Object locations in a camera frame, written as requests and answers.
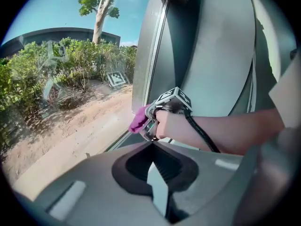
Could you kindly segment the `small clear window glass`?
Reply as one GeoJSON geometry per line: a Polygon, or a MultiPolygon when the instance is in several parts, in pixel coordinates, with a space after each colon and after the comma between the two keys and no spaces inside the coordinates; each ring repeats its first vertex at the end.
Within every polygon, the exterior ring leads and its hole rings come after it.
{"type": "MultiPolygon", "coordinates": [[[[115,0],[119,18],[106,17],[101,40],[117,46],[138,46],[149,0],[115,0]]],[[[58,27],[94,30],[93,12],[79,15],[78,0],[26,0],[0,41],[58,27]]],[[[25,121],[20,110],[0,113],[0,163],[10,186],[30,198],[78,161],[103,151],[132,119],[133,81],[120,71],[108,82],[91,79],[87,94],[70,107],[42,105],[41,116],[25,121]]]]}

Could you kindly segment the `green hedge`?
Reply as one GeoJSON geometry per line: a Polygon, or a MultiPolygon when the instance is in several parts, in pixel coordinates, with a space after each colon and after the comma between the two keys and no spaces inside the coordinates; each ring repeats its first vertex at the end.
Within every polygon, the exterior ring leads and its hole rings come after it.
{"type": "Polygon", "coordinates": [[[101,41],[63,38],[31,42],[9,57],[0,57],[0,113],[18,109],[25,121],[41,116],[42,105],[68,108],[87,94],[91,79],[107,83],[120,71],[133,81],[137,48],[101,41]]]}

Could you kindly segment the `tall pale tree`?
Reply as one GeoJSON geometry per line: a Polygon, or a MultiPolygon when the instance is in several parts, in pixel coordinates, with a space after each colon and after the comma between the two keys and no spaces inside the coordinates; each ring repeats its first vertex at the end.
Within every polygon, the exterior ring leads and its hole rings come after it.
{"type": "Polygon", "coordinates": [[[92,42],[98,44],[101,40],[103,24],[106,17],[119,18],[119,8],[114,5],[115,0],[78,0],[79,15],[87,16],[96,13],[92,42]]]}

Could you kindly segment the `person's right forearm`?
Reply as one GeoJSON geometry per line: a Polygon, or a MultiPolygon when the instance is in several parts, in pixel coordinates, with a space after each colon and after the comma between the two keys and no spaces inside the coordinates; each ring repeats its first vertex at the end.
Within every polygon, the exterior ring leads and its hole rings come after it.
{"type": "Polygon", "coordinates": [[[281,132],[285,126],[277,109],[227,117],[193,117],[223,153],[243,155],[281,132]]]}

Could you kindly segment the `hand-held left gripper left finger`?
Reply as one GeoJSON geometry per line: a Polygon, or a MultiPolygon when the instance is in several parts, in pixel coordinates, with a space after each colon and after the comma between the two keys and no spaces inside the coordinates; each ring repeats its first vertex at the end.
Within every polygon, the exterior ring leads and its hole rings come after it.
{"type": "Polygon", "coordinates": [[[150,143],[84,159],[51,182],[35,202],[64,226],[165,226],[146,182],[150,143]]]}

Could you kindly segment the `purple cloth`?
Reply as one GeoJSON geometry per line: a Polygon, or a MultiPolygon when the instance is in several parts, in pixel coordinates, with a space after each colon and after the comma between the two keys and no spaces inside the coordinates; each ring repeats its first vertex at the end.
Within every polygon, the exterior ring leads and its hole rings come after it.
{"type": "Polygon", "coordinates": [[[137,134],[142,130],[144,123],[148,120],[148,117],[145,115],[145,110],[148,107],[149,105],[143,106],[137,111],[131,124],[129,125],[128,131],[137,134]]]}

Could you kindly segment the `grey shirt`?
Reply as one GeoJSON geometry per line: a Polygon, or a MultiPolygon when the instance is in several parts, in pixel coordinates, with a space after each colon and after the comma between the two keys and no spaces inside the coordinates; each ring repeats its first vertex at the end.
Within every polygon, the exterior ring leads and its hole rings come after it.
{"type": "Polygon", "coordinates": [[[301,58],[296,55],[283,76],[269,92],[287,128],[301,125],[301,58]]]}

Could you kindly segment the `grey building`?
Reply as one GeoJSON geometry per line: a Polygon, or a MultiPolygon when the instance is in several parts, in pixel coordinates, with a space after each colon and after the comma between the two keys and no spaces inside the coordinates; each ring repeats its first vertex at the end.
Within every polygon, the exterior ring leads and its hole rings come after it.
{"type": "Polygon", "coordinates": [[[24,48],[28,43],[35,42],[40,45],[46,41],[59,42],[63,38],[76,40],[92,40],[94,30],[76,27],[58,27],[43,30],[37,30],[17,36],[0,46],[0,58],[12,57],[18,51],[24,48]]]}

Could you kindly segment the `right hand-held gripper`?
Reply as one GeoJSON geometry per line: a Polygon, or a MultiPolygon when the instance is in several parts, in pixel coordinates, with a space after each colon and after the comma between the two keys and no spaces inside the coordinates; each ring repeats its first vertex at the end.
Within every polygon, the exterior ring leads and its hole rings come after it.
{"type": "Polygon", "coordinates": [[[184,114],[192,112],[192,104],[190,98],[179,88],[175,87],[163,94],[158,99],[154,100],[145,108],[145,116],[148,120],[143,125],[143,138],[147,141],[157,141],[156,129],[158,121],[156,112],[164,110],[175,114],[184,114]]]}

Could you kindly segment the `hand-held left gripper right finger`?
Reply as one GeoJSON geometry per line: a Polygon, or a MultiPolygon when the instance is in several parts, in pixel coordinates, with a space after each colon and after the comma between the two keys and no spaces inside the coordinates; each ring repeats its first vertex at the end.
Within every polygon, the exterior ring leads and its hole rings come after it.
{"type": "Polygon", "coordinates": [[[242,187],[241,157],[154,143],[155,165],[167,184],[170,222],[234,222],[242,187]]]}

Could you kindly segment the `person's right hand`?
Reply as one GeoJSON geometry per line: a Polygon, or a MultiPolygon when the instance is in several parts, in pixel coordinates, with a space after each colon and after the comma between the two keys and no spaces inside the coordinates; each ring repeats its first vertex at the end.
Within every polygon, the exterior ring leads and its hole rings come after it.
{"type": "Polygon", "coordinates": [[[176,139],[184,134],[190,126],[184,115],[174,114],[164,110],[156,112],[158,126],[156,129],[156,137],[164,139],[166,137],[176,139]]]}

